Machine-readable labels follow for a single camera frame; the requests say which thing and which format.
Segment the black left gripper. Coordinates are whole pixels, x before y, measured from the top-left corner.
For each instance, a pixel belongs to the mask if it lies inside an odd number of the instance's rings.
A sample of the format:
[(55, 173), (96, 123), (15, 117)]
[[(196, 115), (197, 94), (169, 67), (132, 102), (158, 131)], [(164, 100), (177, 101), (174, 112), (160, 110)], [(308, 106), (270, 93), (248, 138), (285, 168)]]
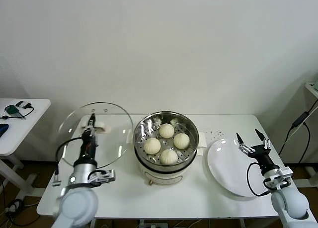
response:
[(97, 163), (95, 160), (95, 154), (96, 154), (96, 139), (95, 139), (95, 133), (96, 133), (96, 116), (95, 114), (91, 115), (87, 126), (85, 128), (85, 132), (82, 134), (82, 145), (80, 147), (80, 154), (79, 154), (79, 161), (80, 163)]

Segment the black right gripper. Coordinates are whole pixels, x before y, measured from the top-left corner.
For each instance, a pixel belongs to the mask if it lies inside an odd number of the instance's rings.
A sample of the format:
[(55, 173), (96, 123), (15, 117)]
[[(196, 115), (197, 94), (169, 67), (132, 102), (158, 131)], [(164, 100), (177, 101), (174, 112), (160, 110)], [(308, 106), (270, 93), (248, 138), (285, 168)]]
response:
[(270, 153), (270, 139), (267, 139), (258, 129), (255, 129), (256, 134), (258, 135), (259, 139), (263, 142), (262, 145), (252, 146), (249, 147), (244, 143), (242, 138), (238, 133), (237, 140), (238, 140), (238, 148), (245, 154), (249, 154), (250, 158), (254, 158), (257, 160), (261, 174), (264, 175), (265, 173), (279, 169), (280, 167), (272, 161), (269, 156)]

